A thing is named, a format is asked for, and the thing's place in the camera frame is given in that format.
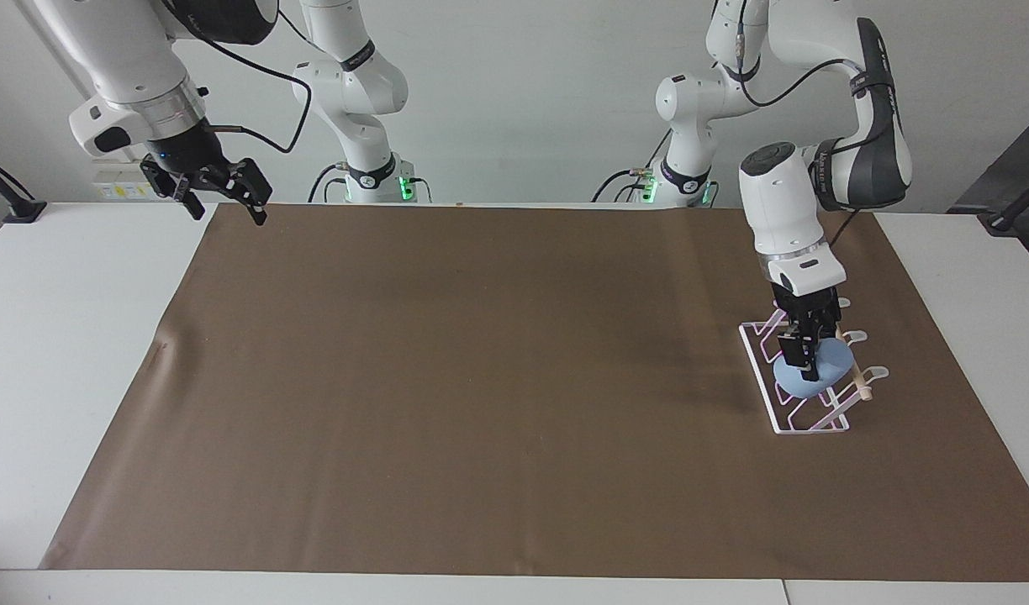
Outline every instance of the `brown tablecloth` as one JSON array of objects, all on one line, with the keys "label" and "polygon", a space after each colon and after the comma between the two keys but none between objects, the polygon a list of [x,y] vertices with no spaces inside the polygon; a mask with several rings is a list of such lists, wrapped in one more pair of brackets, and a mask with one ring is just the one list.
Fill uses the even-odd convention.
[{"label": "brown tablecloth", "polygon": [[892,376],[781,437],[741,212],[221,208],[43,566],[1029,580],[1029,489],[875,219],[838,253]]}]

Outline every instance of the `white tabletop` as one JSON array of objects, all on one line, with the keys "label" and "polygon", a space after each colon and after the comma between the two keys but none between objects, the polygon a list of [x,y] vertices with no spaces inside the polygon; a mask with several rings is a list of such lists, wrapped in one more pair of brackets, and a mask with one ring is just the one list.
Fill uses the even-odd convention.
[{"label": "white tabletop", "polygon": [[[1015,241],[988,237],[974,218],[881,214],[880,222],[1029,483],[1029,256]],[[206,223],[172,204],[55,204],[34,225],[0,230],[0,570],[38,565]],[[0,571],[0,603],[41,595],[66,603],[777,604],[789,597],[813,605],[846,595],[854,603],[1029,604],[1029,584]]]}]

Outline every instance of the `white table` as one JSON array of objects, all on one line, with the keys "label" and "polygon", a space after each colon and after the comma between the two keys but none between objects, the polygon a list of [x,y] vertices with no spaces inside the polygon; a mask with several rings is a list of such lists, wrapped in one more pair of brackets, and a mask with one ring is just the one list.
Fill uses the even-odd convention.
[{"label": "white table", "polygon": [[[1029,483],[1029,256],[974,218],[880,222]],[[28,571],[206,225],[172,204],[55,204],[0,230],[0,603],[1029,604],[1029,584]]]}]

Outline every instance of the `gray wall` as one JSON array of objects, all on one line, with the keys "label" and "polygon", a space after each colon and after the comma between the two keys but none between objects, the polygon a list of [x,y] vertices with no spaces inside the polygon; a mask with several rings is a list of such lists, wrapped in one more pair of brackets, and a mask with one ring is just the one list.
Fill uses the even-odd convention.
[{"label": "gray wall", "polygon": [[[88,83],[76,72],[71,79],[27,22],[19,7],[31,10],[31,1],[0,0],[0,163],[37,195],[88,199],[95,169],[66,123]],[[300,23],[296,3],[283,4]],[[372,38],[412,85],[406,110],[385,118],[394,148],[450,202],[587,200],[609,173],[644,163],[664,134],[653,109],[662,77],[710,66],[710,0],[361,4]],[[914,150],[915,185],[898,209],[946,210],[1029,126],[1029,0],[856,5],[887,39]],[[298,111],[287,84],[196,41],[177,51],[214,92],[218,121],[287,141]],[[318,57],[284,25],[242,52],[284,70]],[[767,59],[765,75],[781,88],[799,72]],[[777,107],[719,122],[719,203],[737,206],[738,163],[757,146],[815,143],[853,127],[848,86],[830,74]],[[304,200],[318,170],[343,156],[318,119],[289,157],[250,139],[225,141],[229,157],[260,162],[283,202]]]}]

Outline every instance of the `blue object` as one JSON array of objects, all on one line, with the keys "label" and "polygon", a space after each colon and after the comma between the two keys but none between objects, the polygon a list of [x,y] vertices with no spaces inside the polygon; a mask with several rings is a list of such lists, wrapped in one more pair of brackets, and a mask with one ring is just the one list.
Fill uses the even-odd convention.
[{"label": "blue object", "polygon": [[776,383],[788,395],[808,399],[823,393],[827,387],[840,382],[854,365],[854,354],[850,347],[838,337],[827,337],[817,345],[817,372],[821,377],[817,383],[808,382],[802,377],[802,369],[788,366],[781,355],[773,363],[773,375]]}]

